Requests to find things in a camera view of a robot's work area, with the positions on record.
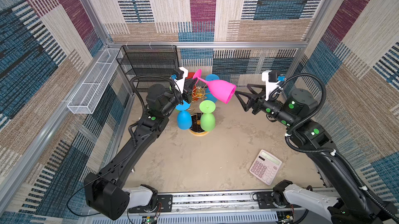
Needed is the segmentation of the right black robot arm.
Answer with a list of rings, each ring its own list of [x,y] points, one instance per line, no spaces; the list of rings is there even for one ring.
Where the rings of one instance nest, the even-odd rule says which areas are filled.
[[[303,89],[296,89],[285,103],[277,99],[289,81],[308,77],[317,82],[321,99]],[[325,84],[315,75],[301,73],[279,81],[267,92],[266,85],[248,84],[249,92],[236,91],[235,95],[244,111],[256,115],[264,112],[271,122],[286,127],[285,143],[294,151],[304,153],[325,175],[339,196],[328,200],[313,191],[283,180],[273,189],[277,207],[299,205],[314,212],[332,224],[382,224],[387,220],[398,223],[398,209],[393,202],[384,201],[363,182],[350,162],[338,151],[331,135],[322,125],[312,120],[327,98]]]

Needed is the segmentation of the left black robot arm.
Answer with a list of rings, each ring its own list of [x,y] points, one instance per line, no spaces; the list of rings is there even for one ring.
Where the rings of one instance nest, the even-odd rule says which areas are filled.
[[[84,179],[86,204],[111,220],[122,216],[132,198],[123,190],[130,172],[146,149],[161,135],[176,106],[191,102],[197,82],[196,78],[189,78],[183,81],[183,85],[177,86],[169,77],[156,78],[167,82],[169,87],[154,84],[148,89],[145,99],[137,95],[142,116],[128,127],[129,141],[104,168],[96,174],[89,173]]]

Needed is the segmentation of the green plastic wine glass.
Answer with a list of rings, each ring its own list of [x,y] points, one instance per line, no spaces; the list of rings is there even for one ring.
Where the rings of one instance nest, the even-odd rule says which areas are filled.
[[[216,126],[216,119],[213,112],[216,109],[214,102],[210,100],[205,100],[199,105],[199,109],[203,113],[201,116],[201,128],[204,131],[212,131]]]

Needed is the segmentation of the magenta plastic wine glass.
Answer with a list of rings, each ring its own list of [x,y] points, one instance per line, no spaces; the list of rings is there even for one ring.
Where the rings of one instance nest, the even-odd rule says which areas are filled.
[[[228,104],[229,101],[231,100],[231,98],[234,96],[234,93],[236,91],[236,85],[225,81],[225,80],[221,80],[219,79],[219,76],[215,75],[215,74],[210,74],[208,75],[206,79],[202,79],[201,75],[202,75],[202,70],[199,69],[196,72],[197,75],[197,79],[199,81],[204,82],[208,88],[210,93],[218,100],[220,100],[221,102]]]

